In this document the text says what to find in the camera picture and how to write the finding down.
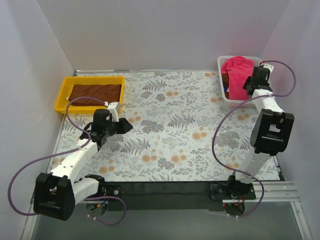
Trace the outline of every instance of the yellow tray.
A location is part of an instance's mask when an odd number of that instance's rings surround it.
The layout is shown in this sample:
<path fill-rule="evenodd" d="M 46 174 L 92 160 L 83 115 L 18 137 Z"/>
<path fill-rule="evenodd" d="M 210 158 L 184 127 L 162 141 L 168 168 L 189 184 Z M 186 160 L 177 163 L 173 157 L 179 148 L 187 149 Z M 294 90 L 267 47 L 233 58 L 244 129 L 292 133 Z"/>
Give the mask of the yellow tray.
<path fill-rule="evenodd" d="M 54 110 L 66 114 L 66 107 L 69 101 L 66 99 L 71 95 L 75 84 L 81 85 L 119 85 L 121 84 L 120 104 L 124 97 L 125 77 L 124 76 L 68 76 L 64 79 L 58 98 L 55 102 Z M 69 114 L 93 114 L 97 109 L 104 106 L 70 106 Z"/>

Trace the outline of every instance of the patterned table surface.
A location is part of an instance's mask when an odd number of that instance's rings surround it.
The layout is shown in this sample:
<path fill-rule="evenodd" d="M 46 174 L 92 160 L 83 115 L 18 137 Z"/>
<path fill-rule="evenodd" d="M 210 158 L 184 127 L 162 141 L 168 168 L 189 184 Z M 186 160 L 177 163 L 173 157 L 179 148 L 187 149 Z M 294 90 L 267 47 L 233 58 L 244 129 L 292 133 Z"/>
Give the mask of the patterned table surface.
<path fill-rule="evenodd" d="M 97 174 L 106 181 L 213 181 L 232 173 L 220 166 L 211 151 L 214 130 L 230 110 L 224 106 L 216 72 L 130 72 L 80 74 L 79 76 L 124 76 L 125 89 L 120 117 L 134 129 L 107 139 L 88 162 L 79 178 Z M 249 150 L 257 120 L 256 109 L 237 109 L 223 124 L 216 140 L 217 156 L 238 168 Z M 81 127 L 92 115 L 72 115 Z M 66 119 L 57 152 L 73 149 L 80 131 Z M 66 156 L 56 157 L 49 170 Z M 257 177 L 279 180 L 274 160 Z"/>

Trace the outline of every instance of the wire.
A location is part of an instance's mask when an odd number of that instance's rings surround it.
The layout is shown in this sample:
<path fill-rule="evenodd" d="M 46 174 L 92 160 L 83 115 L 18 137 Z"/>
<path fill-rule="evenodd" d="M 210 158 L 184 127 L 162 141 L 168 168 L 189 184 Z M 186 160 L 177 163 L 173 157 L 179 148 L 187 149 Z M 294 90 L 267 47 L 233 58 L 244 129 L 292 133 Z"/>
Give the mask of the wire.
<path fill-rule="evenodd" d="M 118 197 L 115 197 L 115 196 L 100 196 L 100 197 L 86 198 L 85 201 L 96 201 L 96 200 L 102 200 L 102 199 L 107 199 L 107 200 L 114 199 L 114 200 L 118 200 L 118 201 L 120 201 L 122 203 L 124 212 L 123 212 L 123 215 L 120 218 L 120 220 L 117 221 L 117 222 L 111 223 L 111 222 L 107 222 L 105 220 L 102 220 L 101 218 L 98 218 L 96 216 L 92 216 L 90 214 L 88 215 L 88 217 L 91 217 L 94 220 L 98 220 L 99 222 L 101 222 L 101 223 L 103 223 L 105 225 L 108 225 L 108 226 L 115 226 L 115 225 L 118 225 L 119 223 L 121 223 L 122 220 L 125 218 L 126 213 L 127 213 L 127 206 L 126 206 L 125 202 L 121 198 L 118 198 Z"/>
<path fill-rule="evenodd" d="M 81 97 L 77 97 L 77 98 L 73 99 L 73 100 L 72 100 L 71 102 L 69 102 L 69 104 L 66 106 L 65 114 L 66 114 L 66 117 L 67 117 L 67 119 L 69 120 L 69 122 L 70 122 L 76 129 L 79 129 L 80 131 L 82 131 L 82 132 L 84 132 L 85 134 L 88 135 L 88 140 L 87 140 L 83 145 L 80 146 L 80 148 L 84 148 L 84 147 L 90 142 L 91 136 L 90 136 L 90 134 L 89 134 L 86 130 L 84 130 L 84 129 L 82 129 L 81 127 L 77 126 L 77 125 L 70 119 L 69 113 L 68 113 L 68 110 L 69 110 L 70 105 L 71 105 L 74 101 L 79 100 L 79 99 L 92 99 L 92 100 L 96 100 L 96 101 L 98 101 L 98 102 L 103 103 L 103 105 L 105 104 L 105 102 L 104 102 L 104 101 L 101 101 L 101 100 L 99 100 L 99 99 L 96 99 L 96 98 L 94 98 L 94 97 L 81 96 Z M 49 159 L 49 158 L 54 158 L 54 157 L 57 157 L 57 156 L 60 156 L 60 155 L 74 153 L 74 152 L 76 152 L 76 151 L 78 151 L 78 150 L 79 150 L 79 148 L 77 147 L 77 148 L 74 148 L 74 149 L 72 149 L 72 150 L 63 151 L 63 152 L 56 153 L 56 154 L 52 154 L 52 155 L 48 155 L 48 156 L 43 156 L 43 157 L 37 158 L 37 159 L 35 159 L 35 160 L 27 163 L 27 164 L 24 165 L 23 167 L 21 167 L 21 168 L 13 175 L 13 177 L 12 177 L 10 183 L 9 183 L 8 190 L 7 190 L 7 197 L 8 197 L 8 201 L 9 201 L 9 204 L 10 204 L 11 208 L 12 208 L 16 213 L 18 213 L 18 214 L 20 214 L 20 215 L 23 215 L 23 216 L 35 216 L 35 215 L 37 215 L 37 213 L 35 213 L 35 212 L 29 213 L 29 212 L 20 211 L 19 209 L 17 209 L 17 207 L 16 207 L 15 204 L 13 203 L 11 191 L 12 191 L 12 186 L 13 186 L 14 181 L 16 180 L 17 176 L 18 176 L 24 169 L 26 169 L 27 167 L 29 167 L 29 166 L 32 165 L 32 164 L 35 164 L 35 163 L 37 163 L 37 162 L 40 162 L 40 161 L 42 161 L 42 160 L 46 160 L 46 159 Z"/>
<path fill-rule="evenodd" d="M 291 71 L 292 76 L 293 76 L 293 86 L 292 86 L 291 90 L 290 90 L 288 93 L 286 93 L 286 94 L 271 94 L 271 96 L 273 96 L 273 97 L 281 97 L 281 98 L 289 96 L 289 95 L 294 91 L 294 89 L 295 89 L 295 87 L 296 87 L 296 83 L 297 83 L 297 78 L 296 78 L 296 74 L 295 74 L 294 70 L 293 70 L 290 66 L 288 66 L 286 63 L 283 63 L 283 62 L 278 61 L 278 60 L 262 61 L 260 64 L 263 64 L 263 63 L 279 63 L 279 64 L 282 64 L 282 65 L 286 66 L 286 67 Z M 251 177 L 252 179 L 254 179 L 255 181 L 257 181 L 257 182 L 261 185 L 261 190 L 262 190 L 262 192 L 261 192 L 261 197 L 260 197 L 259 201 L 257 202 L 257 204 L 256 204 L 249 212 L 247 212 L 247 213 L 245 213 L 245 214 L 243 214 L 243 215 L 241 215 L 241 216 L 232 216 L 232 217 L 235 217 L 235 218 L 243 218 L 243 217 L 246 217 L 246 216 L 252 214 L 252 213 L 257 209 L 257 207 L 259 207 L 259 205 L 261 204 L 262 199 L 264 198 L 264 195 L 265 195 L 265 188 L 264 188 L 263 183 L 262 183 L 259 179 L 257 179 L 255 176 L 252 176 L 249 172 L 242 171 L 242 170 L 239 170 L 239 169 L 236 169 L 236 168 L 233 168 L 233 167 L 230 167 L 230 166 L 227 166 L 227 165 L 223 164 L 223 163 L 218 159 L 218 157 L 217 157 L 217 155 L 216 155 L 216 152 L 215 152 L 215 141 L 216 141 L 218 132 L 219 132 L 222 124 L 224 123 L 224 121 L 225 121 L 237 108 L 241 107 L 243 104 L 248 103 L 248 102 L 250 102 L 250 101 L 252 101 L 252 100 L 261 99 L 261 98 L 268 98 L 268 97 L 270 97 L 270 95 L 256 96 L 256 97 L 249 98 L 249 99 L 244 100 L 244 101 L 242 101 L 241 103 L 239 103 L 237 106 L 235 106 L 233 109 L 231 109 L 231 110 L 223 117 L 223 119 L 221 120 L 221 122 L 220 122 L 220 123 L 218 124 L 218 126 L 216 127 L 215 132 L 214 132 L 214 135 L 213 135 L 213 139 L 212 139 L 212 153 L 213 153 L 213 156 L 214 156 L 215 160 L 216 160 L 221 166 L 225 167 L 226 169 L 230 169 L 230 170 L 232 170 L 232 171 L 235 171 L 235 172 L 238 172 L 238 173 L 242 173 L 242 174 L 248 175 L 249 177 Z"/>

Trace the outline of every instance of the white plastic container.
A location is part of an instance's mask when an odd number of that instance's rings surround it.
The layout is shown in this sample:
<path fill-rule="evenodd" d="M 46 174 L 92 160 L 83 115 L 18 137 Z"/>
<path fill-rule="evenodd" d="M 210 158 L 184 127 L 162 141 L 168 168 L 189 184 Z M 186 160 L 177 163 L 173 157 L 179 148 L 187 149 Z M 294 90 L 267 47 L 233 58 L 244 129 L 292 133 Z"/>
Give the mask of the white plastic container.
<path fill-rule="evenodd" d="M 224 84 L 222 82 L 222 74 L 221 74 L 221 67 L 223 66 L 223 64 L 225 63 L 225 61 L 229 60 L 230 58 L 233 58 L 236 56 L 220 56 L 218 57 L 218 71 L 219 71 L 219 79 L 220 79 L 220 86 L 221 86 L 221 93 L 222 93 L 222 98 L 224 103 L 229 106 L 229 107 L 235 107 L 237 106 L 239 103 L 241 103 L 241 100 L 230 100 L 226 98 L 225 95 L 225 91 L 224 91 Z M 254 66 L 255 67 L 259 67 L 260 62 L 262 61 L 260 58 L 258 57 L 254 57 L 254 56 L 243 56 L 246 59 L 250 59 L 252 61 L 254 61 Z M 241 106 L 241 108 L 255 108 L 256 106 L 252 103 L 252 102 L 247 102 L 245 104 L 243 104 Z"/>

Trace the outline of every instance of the gray floor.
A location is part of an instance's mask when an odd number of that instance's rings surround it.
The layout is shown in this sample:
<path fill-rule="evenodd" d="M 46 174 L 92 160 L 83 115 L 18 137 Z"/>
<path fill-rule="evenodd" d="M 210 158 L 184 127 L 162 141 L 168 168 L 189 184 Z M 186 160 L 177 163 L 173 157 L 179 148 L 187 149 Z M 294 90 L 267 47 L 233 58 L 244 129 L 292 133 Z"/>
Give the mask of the gray floor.
<path fill-rule="evenodd" d="M 246 203 L 249 209 L 255 203 Z M 107 212 L 104 219 L 116 221 L 122 212 Z M 300 240 L 302 239 L 290 202 L 264 202 L 254 214 L 227 218 L 206 210 L 128 211 L 123 222 L 106 226 L 86 217 L 78 204 L 68 221 L 46 216 L 37 218 L 33 240 Z"/>

